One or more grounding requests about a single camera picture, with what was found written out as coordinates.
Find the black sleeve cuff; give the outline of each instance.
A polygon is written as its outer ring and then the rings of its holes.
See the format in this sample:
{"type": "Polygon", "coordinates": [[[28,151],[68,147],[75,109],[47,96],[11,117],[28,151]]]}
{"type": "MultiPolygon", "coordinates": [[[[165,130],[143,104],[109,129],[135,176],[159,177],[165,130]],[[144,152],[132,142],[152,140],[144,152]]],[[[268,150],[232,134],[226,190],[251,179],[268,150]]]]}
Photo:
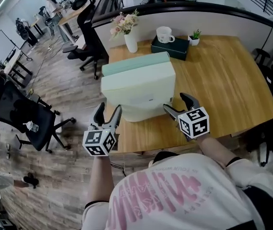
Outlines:
{"type": "Polygon", "coordinates": [[[92,202],[89,202],[89,203],[85,206],[85,209],[86,209],[87,207],[89,207],[90,205],[93,205],[93,204],[95,204],[95,203],[100,203],[100,202],[109,203],[109,201],[103,201],[103,200],[100,200],[100,201],[92,201],[92,202]]]}
{"type": "Polygon", "coordinates": [[[235,161],[238,161],[238,160],[240,160],[240,159],[241,159],[240,157],[235,157],[235,158],[233,158],[233,159],[227,164],[226,167],[228,167],[230,164],[232,164],[232,163],[234,163],[235,161]]]}

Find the chair armrest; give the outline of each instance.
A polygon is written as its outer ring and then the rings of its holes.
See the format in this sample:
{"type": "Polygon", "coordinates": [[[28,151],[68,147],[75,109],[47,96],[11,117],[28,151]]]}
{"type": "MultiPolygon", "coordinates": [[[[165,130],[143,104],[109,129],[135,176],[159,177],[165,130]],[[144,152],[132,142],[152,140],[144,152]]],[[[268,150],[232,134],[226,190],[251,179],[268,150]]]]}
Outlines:
{"type": "Polygon", "coordinates": [[[267,58],[271,58],[271,55],[269,53],[267,53],[266,51],[264,51],[263,49],[256,48],[256,51],[257,51],[258,55],[262,55],[267,58]]]}
{"type": "Polygon", "coordinates": [[[67,48],[64,48],[64,49],[63,49],[63,53],[72,52],[72,51],[76,50],[77,48],[78,48],[77,45],[75,45],[75,46],[70,46],[70,47],[67,47],[67,48]]]}

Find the desk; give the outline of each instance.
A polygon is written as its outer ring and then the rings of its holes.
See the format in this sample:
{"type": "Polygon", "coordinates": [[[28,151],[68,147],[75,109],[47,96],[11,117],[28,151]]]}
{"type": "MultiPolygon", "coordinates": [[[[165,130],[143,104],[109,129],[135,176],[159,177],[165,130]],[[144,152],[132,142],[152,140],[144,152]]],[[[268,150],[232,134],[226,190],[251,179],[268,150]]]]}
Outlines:
{"type": "MultiPolygon", "coordinates": [[[[130,53],[125,45],[111,48],[109,62],[151,53],[150,41],[138,43],[130,53]]],[[[176,72],[173,107],[186,109],[179,93],[188,93],[204,106],[210,116],[213,137],[237,133],[273,119],[273,97],[251,54],[237,37],[202,36],[190,46],[186,61],[171,58],[176,72]]],[[[114,107],[107,104],[107,120],[114,107]]],[[[123,118],[118,152],[139,152],[186,145],[177,123],[162,115],[137,123],[123,118]]]]}
{"type": "Polygon", "coordinates": [[[19,57],[23,54],[23,52],[21,50],[17,50],[15,52],[15,54],[13,55],[13,57],[10,59],[10,61],[6,64],[5,69],[4,69],[4,73],[6,73],[7,75],[9,75],[12,71],[14,73],[16,73],[19,77],[21,77],[23,79],[23,82],[20,83],[16,78],[12,77],[12,79],[18,83],[21,87],[25,88],[27,86],[27,84],[29,83],[29,81],[32,78],[33,73],[31,71],[29,71],[23,64],[21,64],[19,62],[19,57]],[[18,72],[14,67],[15,65],[18,65],[19,67],[21,67],[23,70],[25,70],[28,75],[23,76],[20,72],[18,72]]]}
{"type": "Polygon", "coordinates": [[[31,27],[34,27],[36,29],[36,31],[40,34],[43,35],[44,32],[40,29],[39,25],[37,24],[38,22],[40,22],[41,18],[37,19],[33,24],[31,24],[31,27]]]}
{"type": "Polygon", "coordinates": [[[79,49],[84,50],[86,48],[84,35],[81,35],[79,39],[74,43],[74,45],[77,46],[79,49]]]}
{"type": "MultiPolygon", "coordinates": [[[[95,6],[99,3],[100,0],[95,0],[95,6]]],[[[88,0],[86,2],[86,4],[81,7],[78,10],[72,10],[70,9],[70,13],[66,14],[60,21],[59,21],[59,26],[61,27],[61,29],[63,30],[63,32],[67,35],[67,37],[69,38],[69,40],[74,43],[74,39],[73,37],[70,35],[70,33],[67,31],[67,29],[64,27],[64,24],[68,23],[69,21],[71,21],[74,18],[77,18],[80,13],[82,13],[84,11],[84,9],[86,9],[88,7],[88,5],[90,4],[90,1],[88,0]]]]}

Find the small white pot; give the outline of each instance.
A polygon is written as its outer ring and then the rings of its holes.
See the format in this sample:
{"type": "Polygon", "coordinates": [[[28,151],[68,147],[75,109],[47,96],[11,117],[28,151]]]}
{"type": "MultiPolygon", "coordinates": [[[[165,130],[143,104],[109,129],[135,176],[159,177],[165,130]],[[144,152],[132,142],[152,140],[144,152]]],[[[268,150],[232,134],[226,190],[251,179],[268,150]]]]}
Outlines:
{"type": "Polygon", "coordinates": [[[126,45],[127,45],[128,50],[131,53],[135,53],[138,50],[138,47],[137,47],[137,42],[135,39],[134,32],[131,31],[129,34],[124,35],[124,36],[125,36],[125,41],[126,41],[126,45]]]}
{"type": "Polygon", "coordinates": [[[199,41],[200,41],[199,38],[198,38],[198,39],[192,40],[191,37],[190,37],[190,35],[188,36],[188,40],[189,40],[191,46],[196,46],[196,45],[198,45],[198,43],[199,43],[199,41]]]}

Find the cable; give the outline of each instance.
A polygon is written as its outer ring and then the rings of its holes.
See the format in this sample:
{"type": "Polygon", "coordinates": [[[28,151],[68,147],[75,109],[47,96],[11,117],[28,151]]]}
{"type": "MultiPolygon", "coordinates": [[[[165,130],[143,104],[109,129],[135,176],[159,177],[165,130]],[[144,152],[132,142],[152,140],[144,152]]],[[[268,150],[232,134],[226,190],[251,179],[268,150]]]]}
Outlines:
{"type": "Polygon", "coordinates": [[[123,175],[125,177],[127,177],[126,173],[125,173],[125,169],[121,165],[111,162],[111,166],[116,168],[116,169],[122,170],[123,175]]]}
{"type": "MultiPolygon", "coordinates": [[[[49,45],[48,47],[51,47],[51,46],[55,45],[56,42],[59,40],[59,38],[60,38],[60,36],[57,38],[57,40],[56,40],[53,44],[49,45]]],[[[65,45],[66,43],[64,43],[64,44],[62,45],[62,47],[58,50],[58,52],[56,52],[55,55],[57,55],[57,54],[60,52],[60,50],[64,47],[64,45],[65,45]]],[[[41,64],[40,64],[40,67],[39,67],[39,69],[38,69],[38,72],[37,72],[37,74],[36,74],[36,76],[35,76],[35,78],[34,78],[34,81],[33,81],[33,83],[32,83],[31,89],[33,88],[33,85],[34,85],[34,83],[35,83],[35,81],[36,81],[36,78],[38,77],[38,74],[39,74],[39,72],[40,72],[40,69],[41,69],[42,65],[44,64],[44,62],[45,62],[45,60],[46,60],[47,53],[48,53],[48,52],[46,52],[46,54],[45,54],[45,56],[44,56],[44,59],[42,60],[42,62],[41,62],[41,64]]]]}

